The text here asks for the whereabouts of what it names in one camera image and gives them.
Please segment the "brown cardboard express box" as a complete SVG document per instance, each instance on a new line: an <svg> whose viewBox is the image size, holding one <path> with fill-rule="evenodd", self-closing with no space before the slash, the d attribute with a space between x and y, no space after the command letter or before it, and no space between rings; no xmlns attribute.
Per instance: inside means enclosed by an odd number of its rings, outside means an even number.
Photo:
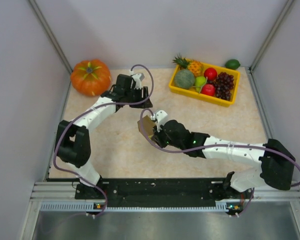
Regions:
<svg viewBox="0 0 300 240"><path fill-rule="evenodd" d="M145 115L137 121L137 126L138 131L147 140L147 142L155 146L156 143L152 140L152 137L154 136L154 127L156 126L156 123L153 122L148 115Z"/></svg>

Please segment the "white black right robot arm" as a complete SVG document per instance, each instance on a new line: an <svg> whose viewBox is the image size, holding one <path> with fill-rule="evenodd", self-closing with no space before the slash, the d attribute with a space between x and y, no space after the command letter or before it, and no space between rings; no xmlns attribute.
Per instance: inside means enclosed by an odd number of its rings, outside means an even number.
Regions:
<svg viewBox="0 0 300 240"><path fill-rule="evenodd" d="M193 158L223 159L249 165L245 171L228 173L223 192L229 198L264 185L281 191L291 189L296 159L276 139L257 144L231 142L207 133L191 132L176 120L152 130L151 140L161 148L172 146Z"/></svg>

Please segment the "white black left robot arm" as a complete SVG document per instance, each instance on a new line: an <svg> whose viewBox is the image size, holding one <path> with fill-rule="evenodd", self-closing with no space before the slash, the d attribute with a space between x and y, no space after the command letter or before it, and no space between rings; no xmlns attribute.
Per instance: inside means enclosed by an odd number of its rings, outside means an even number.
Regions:
<svg viewBox="0 0 300 240"><path fill-rule="evenodd" d="M92 198L99 198L104 187L101 175L90 160L90 133L123 106L137 109L153 106L148 87L142 85L144 77L143 73L119 74L116 83L90 108L73 120L62 120L58 125L53 160L60 158L68 164L71 167L69 172L86 185L86 192Z"/></svg>

